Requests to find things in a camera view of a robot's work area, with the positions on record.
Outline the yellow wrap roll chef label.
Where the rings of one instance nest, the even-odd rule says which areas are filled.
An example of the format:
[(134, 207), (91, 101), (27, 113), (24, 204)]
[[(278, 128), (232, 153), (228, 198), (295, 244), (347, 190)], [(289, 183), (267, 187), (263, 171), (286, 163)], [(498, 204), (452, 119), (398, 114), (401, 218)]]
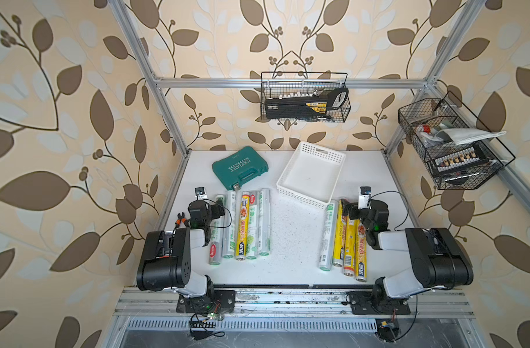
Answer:
[(343, 267), (343, 259), (345, 256), (346, 246), (347, 217), (345, 213), (345, 208), (347, 203), (348, 201), (346, 200), (346, 198), (342, 198), (338, 201), (332, 261), (332, 265), (335, 267)]

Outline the white green wrap roll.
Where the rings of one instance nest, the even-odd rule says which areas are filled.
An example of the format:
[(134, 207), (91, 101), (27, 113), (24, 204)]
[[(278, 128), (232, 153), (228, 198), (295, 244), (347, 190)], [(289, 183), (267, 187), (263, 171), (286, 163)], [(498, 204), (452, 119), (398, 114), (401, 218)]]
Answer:
[(334, 249), (334, 236), (337, 225), (337, 210), (339, 203), (331, 200), (325, 210), (324, 227), (321, 238), (318, 267), (321, 271), (331, 271)]

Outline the white plastic perforated basket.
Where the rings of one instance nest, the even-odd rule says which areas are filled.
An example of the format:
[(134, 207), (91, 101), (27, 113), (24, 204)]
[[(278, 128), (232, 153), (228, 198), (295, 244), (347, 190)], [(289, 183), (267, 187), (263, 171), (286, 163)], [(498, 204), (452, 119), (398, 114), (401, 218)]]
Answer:
[(309, 142), (301, 142), (276, 183), (289, 198), (323, 210), (330, 203), (346, 155)]

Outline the clear green label wrap roll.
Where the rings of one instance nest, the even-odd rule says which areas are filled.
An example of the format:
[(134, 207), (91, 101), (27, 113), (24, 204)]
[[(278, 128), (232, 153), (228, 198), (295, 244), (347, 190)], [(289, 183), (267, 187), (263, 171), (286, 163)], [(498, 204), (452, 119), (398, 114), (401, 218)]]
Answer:
[(271, 249), (271, 203), (270, 190), (263, 188), (259, 192), (259, 238), (258, 253), (260, 256), (268, 256)]

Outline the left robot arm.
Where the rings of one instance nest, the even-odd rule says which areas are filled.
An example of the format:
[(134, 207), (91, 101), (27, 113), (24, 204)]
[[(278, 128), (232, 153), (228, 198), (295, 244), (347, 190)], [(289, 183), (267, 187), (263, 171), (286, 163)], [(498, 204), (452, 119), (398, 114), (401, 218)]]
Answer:
[(143, 291), (171, 290), (182, 296), (186, 312), (207, 314), (217, 306), (214, 285), (207, 275), (192, 270), (191, 252), (211, 241), (211, 223), (225, 214), (224, 204), (195, 200), (188, 206), (189, 217), (177, 215), (171, 231), (147, 234), (137, 287)]

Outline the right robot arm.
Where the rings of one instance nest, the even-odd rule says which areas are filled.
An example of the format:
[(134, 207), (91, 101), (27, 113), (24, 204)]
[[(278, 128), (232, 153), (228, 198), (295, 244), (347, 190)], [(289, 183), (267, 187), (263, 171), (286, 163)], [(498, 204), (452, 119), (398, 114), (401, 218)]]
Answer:
[(450, 231), (445, 228), (388, 229), (388, 205), (369, 200), (368, 206), (343, 200), (343, 216), (360, 220), (365, 227), (365, 239), (374, 250), (405, 252), (411, 266), (375, 281), (371, 294), (351, 292), (350, 301), (360, 314), (411, 313), (407, 300), (412, 295), (431, 289), (452, 290), (472, 283), (474, 272), (466, 254)]

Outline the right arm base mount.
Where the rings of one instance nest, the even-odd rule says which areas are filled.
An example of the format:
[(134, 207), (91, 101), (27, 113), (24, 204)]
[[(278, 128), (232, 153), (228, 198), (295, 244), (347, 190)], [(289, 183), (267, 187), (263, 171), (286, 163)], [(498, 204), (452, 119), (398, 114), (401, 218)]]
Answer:
[(386, 295), (374, 296), (372, 291), (350, 291), (347, 293), (347, 302), (356, 316), (411, 314), (406, 300), (392, 299)]

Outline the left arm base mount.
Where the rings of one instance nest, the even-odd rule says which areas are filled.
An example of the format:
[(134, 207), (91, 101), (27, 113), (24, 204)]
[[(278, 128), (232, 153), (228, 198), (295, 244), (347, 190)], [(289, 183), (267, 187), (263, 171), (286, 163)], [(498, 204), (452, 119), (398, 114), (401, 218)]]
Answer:
[(236, 303), (236, 291), (213, 290), (202, 297), (184, 297), (179, 295), (176, 306), (177, 313), (197, 313), (207, 315), (211, 313), (233, 313)]

